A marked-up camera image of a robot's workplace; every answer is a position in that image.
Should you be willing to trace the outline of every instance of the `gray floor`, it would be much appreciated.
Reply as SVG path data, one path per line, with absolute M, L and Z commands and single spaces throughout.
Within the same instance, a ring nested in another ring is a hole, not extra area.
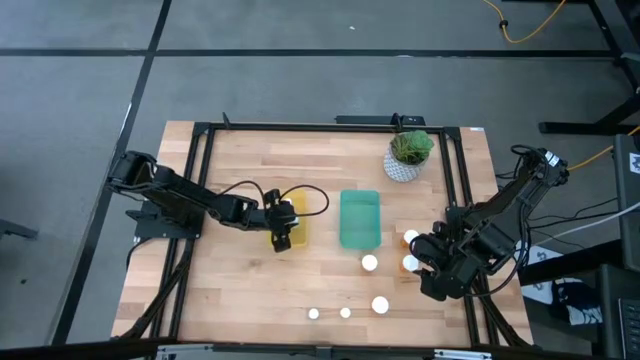
M 160 6 L 158 0 L 91 6 L 5 0 L 0 47 L 146 48 Z M 513 37 L 535 28 L 553 9 L 500 6 Z M 616 16 L 610 8 L 603 12 Z M 160 47 L 514 48 L 481 0 L 174 1 Z M 604 47 L 588 9 L 568 5 L 540 36 L 517 48 Z M 37 242 L 0 242 L 0 347 L 45 341 L 140 66 L 140 58 L 0 58 L 0 218 L 40 229 Z M 509 152 L 514 143 L 547 147 L 571 163 L 610 145 L 606 137 L 541 135 L 536 124 L 592 121 L 628 95 L 625 78 L 606 61 L 157 58 L 129 149 L 155 153 L 165 121 L 219 121 L 222 111 L 232 121 L 320 123 L 338 114 L 400 112 L 423 115 L 433 125 L 484 127 L 494 168 L 504 172 L 516 160 Z M 614 197 L 612 169 L 605 158 L 572 174 L 536 215 L 570 214 Z M 134 229 L 124 210 L 135 206 L 119 197 L 112 201 L 72 342 L 109 336 Z M 616 236 L 615 224 L 608 224 L 566 240 L 589 245 Z M 545 348 L 562 344 L 562 334 L 533 330 Z M 572 350 L 585 351 L 585 344 L 572 344 Z

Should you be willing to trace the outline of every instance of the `white cable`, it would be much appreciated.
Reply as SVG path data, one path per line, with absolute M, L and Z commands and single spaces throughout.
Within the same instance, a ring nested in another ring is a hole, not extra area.
M 569 235 L 569 234 L 574 233 L 574 232 L 576 232 L 576 231 L 580 231 L 580 230 L 584 230 L 584 229 L 590 228 L 590 227 L 592 227 L 592 226 L 600 225 L 600 224 L 605 223 L 605 222 L 607 222 L 607 221 L 609 221 L 609 220 L 612 220 L 612 219 L 615 219 L 615 218 L 617 218 L 617 217 L 620 217 L 620 216 L 622 216 L 622 215 L 624 215 L 624 214 L 626 214 L 626 213 L 628 213 L 628 212 L 631 212 L 631 211 L 635 210 L 635 209 L 636 209 L 636 208 L 638 208 L 638 207 L 640 207 L 640 202 L 639 202 L 639 203 L 637 203 L 637 204 L 635 204 L 635 205 L 633 205 L 633 206 L 631 206 L 631 207 L 628 207 L 628 208 L 626 208 L 626 209 L 624 209 L 624 210 L 620 211 L 620 212 L 619 212 L 619 213 L 617 213 L 617 214 L 613 214 L 613 215 L 611 215 L 611 216 L 609 216 L 609 217 L 607 217 L 607 218 L 604 218 L 604 219 L 602 219 L 602 220 L 598 220 L 598 221 L 593 222 L 593 223 L 591 223 L 591 224 L 582 225 L 582 226 L 579 226 L 579 227 L 577 227 L 577 228 L 575 228 L 575 229 L 571 229 L 571 230 L 567 230 L 567 231 L 565 231 L 565 232 L 561 232 L 560 234 L 558 234 L 558 235 L 554 235 L 554 236 L 549 237 L 549 238 L 546 238 L 546 239 L 544 239 L 544 240 L 542 240 L 542 241 L 540 241 L 540 242 L 536 243 L 535 245 L 542 245 L 542 244 L 544 244 L 544 243 L 546 243 L 546 242 L 548 242 L 548 241 L 551 241 L 551 240 L 553 240 L 553 239 L 557 239 L 557 238 L 559 238 L 559 237 L 561 237 L 561 236 Z

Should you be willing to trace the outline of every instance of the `black cable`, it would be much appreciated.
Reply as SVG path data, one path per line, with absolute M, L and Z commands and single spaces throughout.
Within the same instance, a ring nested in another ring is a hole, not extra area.
M 564 240 L 556 239 L 556 238 L 554 238 L 553 236 L 551 236 L 551 235 L 549 235 L 549 234 L 547 234 L 547 233 L 545 233 L 545 232 L 542 232 L 542 231 L 539 231 L 539 230 L 534 230 L 533 228 L 531 229 L 531 231 L 533 231 L 533 232 L 537 232 L 538 234 L 542 234 L 542 235 L 545 235 L 545 236 L 547 236 L 547 237 L 550 237 L 550 238 L 552 238 L 553 240 L 555 240 L 555 241 L 557 241 L 557 242 L 561 242 L 561 243 L 563 243 L 563 244 L 567 244 L 567 245 L 577 246 L 577 247 L 579 247 L 579 248 L 580 248 L 580 249 L 582 249 L 582 250 L 587 250 L 587 248 L 585 248 L 584 246 L 582 246 L 582 245 L 580 245 L 580 244 L 576 244 L 576 243 L 572 243 L 572 242 L 568 242 L 568 241 L 564 241 Z
M 148 166 L 147 169 L 149 170 L 149 178 L 150 179 L 154 179 L 156 176 L 156 171 L 155 171 L 155 159 L 152 165 Z M 118 188 L 121 189 L 125 189 L 125 190 L 142 190 L 142 191 L 146 191 L 146 190 L 153 190 L 155 188 L 160 188 L 163 187 L 165 184 L 162 183 L 153 183 L 153 182 L 143 182 L 140 184 L 136 184 L 136 185 L 126 185 L 126 184 L 118 184 Z
M 511 180 L 511 179 L 513 179 L 514 173 L 515 172 L 513 172 L 513 171 L 509 171 L 509 172 L 502 173 L 502 174 L 496 174 L 496 177 L 498 179 Z
M 251 181 L 251 180 L 243 180 L 243 181 L 237 182 L 237 183 L 229 186 L 228 188 L 222 190 L 220 193 L 216 194 L 216 196 L 224 195 L 224 194 L 228 193 L 229 191 L 231 191 L 231 190 L 235 189 L 236 187 L 238 187 L 240 185 L 243 185 L 243 184 L 251 184 L 251 185 L 255 186 L 256 189 L 258 189 L 258 192 L 260 193 L 260 199 L 262 200 L 262 208 L 266 208 L 267 206 L 264 203 L 264 192 L 262 191 L 262 188 L 255 181 Z
M 518 158 L 518 161 L 516 161 L 516 166 L 513 167 L 513 177 L 512 179 L 515 179 L 516 176 L 518 175 L 518 168 L 520 168 L 520 163 L 522 162 L 522 156 L 520 156 Z
M 617 214 L 617 213 L 618 213 L 617 211 L 610 211 L 610 212 L 606 212 L 606 213 L 593 214 L 593 215 L 589 215 L 589 216 L 581 216 L 581 217 L 567 219 L 567 220 L 554 221 L 554 222 L 551 222 L 551 223 L 548 223 L 548 224 L 544 224 L 544 225 L 533 226 L 531 229 L 542 229 L 542 228 L 546 228 L 546 227 L 553 226 L 553 225 L 564 224 L 564 223 L 578 221 L 578 220 L 593 219 L 593 218 L 597 218 L 597 217 L 601 217 L 601 216 L 607 216 L 607 215 L 613 215 L 613 214 Z
M 582 208 L 582 209 L 580 209 L 580 210 L 576 211 L 576 213 L 575 213 L 573 216 L 570 216 L 570 217 L 559 216 L 559 215 L 547 215 L 547 216 L 542 216 L 542 217 L 535 218 L 535 219 L 529 219 L 529 221 L 538 221 L 538 220 L 542 220 L 542 219 L 546 219 L 546 218 L 552 218 L 552 217 L 553 217 L 553 218 L 558 218 L 558 219 L 564 219 L 564 220 L 575 219 L 575 218 L 576 218 L 576 217 L 578 217 L 578 215 L 580 215 L 580 213 L 581 213 L 581 212 L 583 212 L 583 211 L 591 210 L 591 209 L 593 209 L 593 208 L 597 208 L 597 207 L 600 207 L 600 206 L 602 206 L 602 205 L 606 205 L 606 204 L 608 204 L 608 203 L 610 203 L 610 202 L 612 202 L 612 201 L 615 201 L 615 200 L 618 200 L 618 198 L 617 198 L 617 197 L 615 197 L 615 198 L 613 198 L 613 199 L 609 199 L 609 200 L 607 200 L 607 201 L 603 201 L 603 202 L 601 202 L 601 203 L 599 203 L 599 204 L 595 204 L 595 205 L 587 206 L 587 207 L 585 207 L 585 208 Z
M 127 193 L 118 193 L 119 195 L 122 195 L 124 197 L 128 197 L 129 199 L 133 200 L 133 201 L 137 201 L 137 202 L 143 202 L 144 199 L 138 199 L 137 197 L 133 196 L 133 195 L 129 195 Z
M 478 285 L 478 282 L 474 282 L 472 284 L 474 291 L 479 291 Z M 498 328 L 504 339 L 507 341 L 507 344 L 509 346 L 518 346 L 525 348 L 532 347 L 518 335 L 516 330 L 511 325 L 509 325 L 507 320 L 504 318 L 504 316 L 490 297 L 481 297 L 479 298 L 479 300 L 480 303 L 482 303 L 482 306 L 487 311 L 489 317 L 493 320 L 494 324 L 496 324 L 496 327 Z
M 324 208 L 322 208 L 322 210 L 320 210 L 320 211 L 316 211 L 316 212 L 312 212 L 312 213 L 306 213 L 306 214 L 293 214 L 293 215 L 288 215 L 288 216 L 285 216 L 285 217 L 315 216 L 315 215 L 320 215 L 323 212 L 327 211 L 327 209 L 329 208 L 329 195 L 327 195 L 327 193 L 324 192 L 324 190 L 320 189 L 319 187 L 313 186 L 313 185 L 308 185 L 308 184 L 296 185 L 296 186 L 290 188 L 289 190 L 285 191 L 284 193 L 282 193 L 282 195 L 280 195 L 280 199 L 278 199 L 278 200 L 281 201 L 288 193 L 292 192 L 293 190 L 300 189 L 300 188 L 309 188 L 309 189 L 317 190 L 318 192 L 320 192 L 322 194 L 322 196 L 324 196 L 324 198 L 327 201 L 327 203 L 325 204 Z
M 527 267 L 527 265 L 529 265 L 529 255 L 531 254 L 531 243 L 533 241 L 533 238 L 531 236 L 531 226 L 529 225 L 529 221 L 528 220 L 525 221 L 525 224 L 527 226 L 527 244 L 526 244 L 527 254 L 525 255 L 525 259 L 522 262 L 520 270 L 524 269 L 525 267 Z
M 520 164 L 520 162 L 522 160 L 522 157 L 527 154 L 526 152 L 520 152 L 520 151 L 517 150 L 517 149 L 520 149 L 520 148 L 529 150 L 529 151 L 533 152 L 534 154 L 538 155 L 538 157 L 540 158 L 540 160 L 542 160 L 542 163 L 544 164 L 544 177 L 546 178 L 549 175 L 549 162 L 547 161 L 547 158 L 546 158 L 545 154 L 543 154 L 540 151 L 540 149 L 536 149 L 533 146 L 522 145 L 522 144 L 513 145 L 511 147 L 511 152 L 516 154 L 516 155 L 520 155 L 520 159 L 518 159 L 518 162 L 516 163 L 516 166 L 518 166 Z M 518 172 L 517 172 L 517 168 L 516 168 L 514 177 L 517 176 L 517 173 Z
M 133 245 L 131 247 L 131 249 L 129 249 L 129 252 L 127 253 L 127 269 L 129 269 L 129 263 L 131 262 L 131 256 L 133 255 L 133 252 L 142 244 L 146 243 L 149 239 L 151 238 L 142 238 L 140 239 L 140 241 L 138 241 L 137 244 Z

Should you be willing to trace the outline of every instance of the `green container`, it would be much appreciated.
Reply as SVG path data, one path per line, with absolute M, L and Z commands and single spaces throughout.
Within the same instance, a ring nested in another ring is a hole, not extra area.
M 340 193 L 340 244 L 345 249 L 373 250 L 382 243 L 380 194 L 373 190 Z

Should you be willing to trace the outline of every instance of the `wooden tabletop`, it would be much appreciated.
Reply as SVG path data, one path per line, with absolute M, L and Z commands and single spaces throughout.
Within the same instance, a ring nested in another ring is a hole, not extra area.
M 193 122 L 168 122 L 159 163 L 181 174 L 189 150 Z M 463 128 L 462 143 L 475 201 L 497 191 L 482 129 Z M 429 232 L 448 205 L 438 139 L 426 168 L 410 183 L 388 178 L 382 166 L 392 134 L 336 132 L 216 131 L 206 187 L 220 191 L 241 180 L 254 180 L 267 191 L 307 183 L 324 189 L 329 209 L 309 218 L 303 248 L 276 254 L 265 232 L 242 232 L 206 217 L 196 241 L 179 338 L 190 341 L 370 346 L 469 346 L 462 300 L 435 301 L 420 293 L 420 280 L 401 270 L 408 250 L 400 239 L 408 229 Z M 200 164 L 201 147 L 196 164 Z M 462 204 L 456 154 L 449 144 Z M 199 165 L 192 176 L 195 181 Z M 382 245 L 372 253 L 378 268 L 367 273 L 364 253 L 344 250 L 339 242 L 340 191 L 371 189 L 380 193 Z M 250 186 L 236 194 L 258 198 Z M 324 198 L 307 192 L 308 211 L 320 209 Z M 167 240 L 151 240 L 132 256 L 113 326 L 126 331 L 158 290 Z M 505 266 L 489 279 L 500 284 L 512 269 Z M 376 296 L 389 300 L 385 315 L 371 310 Z M 492 297 L 518 334 L 531 342 L 529 322 L 514 279 Z M 168 301 L 162 334 L 167 333 L 173 300 Z M 349 319 L 339 311 L 348 307 Z M 310 308 L 320 317 L 310 320 Z M 476 313 L 481 339 L 487 334 L 479 302 Z

